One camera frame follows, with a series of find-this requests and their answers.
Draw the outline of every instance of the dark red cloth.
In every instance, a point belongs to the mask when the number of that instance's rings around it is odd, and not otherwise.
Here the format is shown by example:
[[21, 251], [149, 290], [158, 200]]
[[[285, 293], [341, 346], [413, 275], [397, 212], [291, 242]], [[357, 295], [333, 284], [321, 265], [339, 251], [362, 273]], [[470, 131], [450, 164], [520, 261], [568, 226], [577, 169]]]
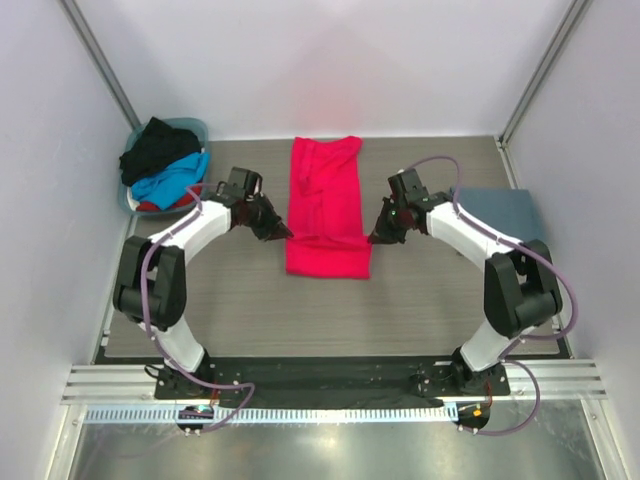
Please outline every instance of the dark red cloth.
[[286, 271], [324, 278], [370, 277], [358, 180], [362, 139], [296, 138], [291, 154]]
[[[202, 187], [193, 187], [192, 190], [196, 195], [200, 195], [202, 192]], [[186, 207], [193, 204], [193, 197], [186, 193], [183, 197], [180, 198], [176, 203], [171, 205], [167, 210], [160, 210], [155, 204], [151, 202], [140, 202], [140, 205], [136, 207], [137, 212], [166, 212], [168, 210], [173, 210], [174, 208]]]

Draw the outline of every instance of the blue laundry basket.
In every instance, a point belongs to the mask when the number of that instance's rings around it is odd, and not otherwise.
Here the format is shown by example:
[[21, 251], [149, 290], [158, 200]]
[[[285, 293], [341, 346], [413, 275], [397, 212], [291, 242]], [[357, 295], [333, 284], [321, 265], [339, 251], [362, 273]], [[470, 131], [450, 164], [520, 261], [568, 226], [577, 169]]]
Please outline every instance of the blue laundry basket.
[[[167, 119], [161, 118], [160, 120], [162, 120], [167, 125], [174, 128], [183, 128], [185, 130], [191, 130], [198, 137], [198, 140], [200, 141], [200, 147], [204, 148], [205, 152], [208, 152], [209, 154], [211, 154], [211, 147], [209, 144], [209, 131], [207, 130], [207, 126], [204, 124], [204, 122], [196, 118], [188, 118], [188, 117], [167, 118]], [[129, 135], [129, 138], [127, 139], [127, 145], [125, 146], [125, 149], [124, 149], [125, 152], [128, 152], [129, 150], [131, 150], [131, 148], [133, 147], [133, 144], [136, 143], [136, 140], [138, 140], [138, 138], [140, 138], [140, 135], [142, 134], [142, 131], [145, 129], [146, 126], [147, 126], [146, 123], [144, 125], [140, 125], [131, 133], [131, 135]], [[207, 178], [208, 178], [207, 175], [209, 174], [210, 164], [211, 164], [211, 161], [209, 161], [209, 165], [207, 165], [207, 168], [204, 172], [205, 182], [207, 181]], [[206, 193], [207, 193], [206, 188], [203, 188], [202, 192], [200, 193], [200, 198], [203, 198]], [[118, 203], [120, 204], [120, 208], [122, 208], [125, 212], [127, 212], [130, 215], [135, 215], [137, 217], [157, 217], [162, 215], [171, 215], [174, 213], [187, 212], [193, 208], [193, 204], [191, 204], [185, 207], [172, 208], [170, 210], [162, 210], [159, 212], [138, 212], [137, 210], [133, 210], [129, 205], [129, 202], [127, 201], [127, 187], [122, 183], [120, 183], [120, 186], [118, 188]]]

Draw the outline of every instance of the white wall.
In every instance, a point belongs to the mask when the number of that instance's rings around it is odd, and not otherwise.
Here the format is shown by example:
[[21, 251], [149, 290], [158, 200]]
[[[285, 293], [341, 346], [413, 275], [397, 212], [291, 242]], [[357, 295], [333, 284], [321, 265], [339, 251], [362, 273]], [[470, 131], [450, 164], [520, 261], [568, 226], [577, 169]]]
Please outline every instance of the white wall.
[[128, 127], [57, 2], [0, 15], [0, 478], [42, 478], [72, 363], [92, 353], [126, 216]]
[[215, 138], [496, 134], [570, 0], [79, 0], [145, 120]]
[[579, 295], [571, 343], [596, 359], [637, 466], [639, 44], [640, 3], [593, 2], [511, 145]]

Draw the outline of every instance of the wire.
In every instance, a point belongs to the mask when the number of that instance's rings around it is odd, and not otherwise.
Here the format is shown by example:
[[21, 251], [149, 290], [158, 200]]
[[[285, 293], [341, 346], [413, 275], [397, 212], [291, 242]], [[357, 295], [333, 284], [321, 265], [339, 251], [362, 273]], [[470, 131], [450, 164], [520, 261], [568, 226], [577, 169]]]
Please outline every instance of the wire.
[[175, 226], [175, 228], [167, 232], [158, 241], [156, 241], [151, 246], [151, 248], [149, 248], [146, 255], [144, 256], [142, 260], [142, 267], [140, 272], [140, 295], [142, 297], [142, 319], [144, 321], [145, 332], [147, 334], [147, 337], [149, 337], [149, 339], [153, 342], [153, 344], [158, 349], [158, 352], [160, 353], [160, 355], [162, 355], [162, 357], [169, 364], [169, 366], [171, 366], [173, 369], [180, 372], [185, 378], [192, 381], [193, 383], [208, 389], [224, 390], [224, 391], [249, 389], [249, 392], [247, 393], [245, 398], [240, 402], [240, 404], [234, 410], [232, 410], [229, 413], [229, 415], [227, 415], [225, 418], [223, 418], [219, 422], [208, 425], [202, 429], [202, 433], [206, 433], [206, 432], [213, 432], [223, 427], [224, 425], [229, 423], [231, 419], [233, 419], [233, 417], [235, 417], [240, 412], [240, 410], [246, 407], [247, 404], [251, 401], [251, 398], [253, 397], [253, 393], [255, 392], [255, 388], [256, 388], [255, 384], [240, 383], [238, 385], [224, 385], [224, 384], [208, 383], [193, 376], [191, 372], [188, 372], [178, 362], [176, 362], [166, 352], [166, 350], [162, 347], [162, 345], [160, 344], [156, 336], [153, 334], [153, 330], [151, 326], [151, 313], [149, 310], [149, 286], [147, 284], [147, 271], [149, 270], [149, 264], [151, 263], [151, 258], [153, 257], [153, 254], [156, 252], [156, 250], [158, 250], [158, 248], [160, 248], [162, 244], [166, 242], [169, 238], [176, 235], [178, 232], [184, 230], [186, 227], [191, 225], [193, 222], [195, 222], [198, 219], [198, 217], [202, 215], [202, 200], [200, 200], [200, 197], [198, 196], [198, 194], [196, 194], [193, 191], [194, 187], [200, 187], [200, 186], [212, 187], [214, 185], [208, 184], [208, 183], [197, 183], [187, 187], [187, 192], [189, 193], [189, 195], [193, 197], [193, 199], [196, 202], [196, 208], [193, 210], [192, 214], [188, 216], [183, 222], [180, 222], [178, 225]]
[[505, 357], [511, 353], [511, 351], [518, 345], [519, 340], [520, 339], [527, 339], [527, 340], [538, 340], [538, 341], [542, 341], [542, 340], [559, 340], [561, 338], [564, 338], [567, 336], [567, 334], [569, 332], [571, 332], [571, 330], [573, 330], [573, 328], [576, 326], [576, 323], [578, 321], [578, 301], [576, 298], [576, 294], [575, 294], [575, 290], [573, 289], [573, 287], [571, 286], [571, 284], [569, 283], [569, 280], [564, 276], [564, 274], [562, 272], [560, 272], [560, 270], [558, 270], [551, 262], [549, 262], [546, 258], [542, 257], [541, 255], [537, 254], [536, 252], [528, 249], [527, 247], [520, 245], [520, 244], [516, 244], [514, 242], [510, 242], [509, 240], [505, 240], [503, 238], [500, 238], [499, 236], [497, 236], [496, 234], [494, 234], [493, 232], [491, 232], [490, 230], [486, 229], [482, 224], [480, 224], [479, 222], [475, 221], [473, 217], [471, 216], [467, 216], [464, 214], [464, 212], [461, 211], [460, 209], [460, 204], [459, 204], [459, 197], [460, 197], [460, 185], [462, 184], [462, 167], [460, 166], [460, 163], [458, 162], [458, 160], [456, 160], [453, 157], [450, 157], [448, 155], [435, 155], [432, 157], [427, 157], [427, 158], [423, 158], [422, 160], [419, 160], [417, 162], [415, 162], [414, 164], [410, 165], [409, 167], [407, 167], [407, 170], [412, 169], [412, 168], [416, 168], [419, 165], [422, 165], [423, 163], [427, 163], [427, 162], [432, 162], [435, 160], [447, 160], [449, 162], [452, 162], [455, 167], [456, 167], [456, 186], [454, 188], [453, 191], [453, 199], [452, 199], [452, 203], [453, 203], [453, 210], [456, 212], [456, 214], [458, 215], [458, 218], [460, 218], [464, 223], [466, 223], [467, 225], [469, 225], [471, 228], [473, 228], [474, 230], [478, 231], [479, 233], [483, 234], [485, 237], [494, 240], [495, 242], [502, 244], [506, 247], [509, 247], [513, 250], [517, 250], [520, 253], [533, 258], [535, 261], [537, 261], [538, 263], [542, 264], [542, 266], [544, 266], [547, 270], [549, 270], [551, 273], [553, 273], [556, 278], [558, 280], [560, 280], [560, 282], [564, 285], [564, 288], [567, 291], [567, 294], [569, 296], [569, 302], [571, 303], [571, 318], [569, 319], [569, 322], [567, 323], [567, 325], [559, 332], [551, 334], [551, 335], [522, 335], [516, 339], [514, 339], [513, 342], [511, 342], [511, 344], [503, 350], [503, 352], [500, 354], [499, 359], [503, 362], [503, 363], [510, 363], [513, 365], [517, 365], [520, 368], [522, 368], [528, 375], [529, 378], [531, 378], [531, 381], [533, 382], [533, 387], [535, 389], [535, 403], [533, 405], [533, 410], [531, 411], [531, 413], [529, 414], [529, 416], [519, 425], [513, 427], [513, 428], [508, 428], [506, 430], [497, 430], [497, 431], [483, 431], [483, 430], [472, 430], [468, 427], [462, 427], [465, 431], [474, 433], [474, 434], [478, 434], [478, 435], [484, 435], [484, 436], [488, 436], [488, 437], [501, 437], [503, 435], [510, 435], [512, 433], [516, 433], [519, 432], [520, 430], [522, 430], [523, 428], [525, 428], [527, 425], [529, 425], [529, 423], [531, 423], [531, 421], [533, 421], [533, 419], [535, 418], [535, 416], [538, 414], [538, 411], [540, 410], [540, 400], [541, 400], [541, 394], [540, 394], [540, 385], [538, 384], [538, 380], [536, 379], [535, 375], [533, 374], [533, 372], [531, 371], [531, 369], [529, 369], [529, 367], [527, 367], [525, 364], [518, 362], [516, 360], [505, 360]]

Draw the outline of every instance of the black cloth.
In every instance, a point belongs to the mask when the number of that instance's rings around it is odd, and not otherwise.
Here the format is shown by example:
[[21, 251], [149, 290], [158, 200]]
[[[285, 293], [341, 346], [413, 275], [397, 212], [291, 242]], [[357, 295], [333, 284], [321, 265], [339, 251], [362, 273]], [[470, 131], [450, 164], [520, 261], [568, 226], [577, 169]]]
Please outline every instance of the black cloth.
[[152, 117], [131, 150], [120, 157], [122, 183], [128, 187], [163, 171], [176, 160], [200, 151], [195, 133]]

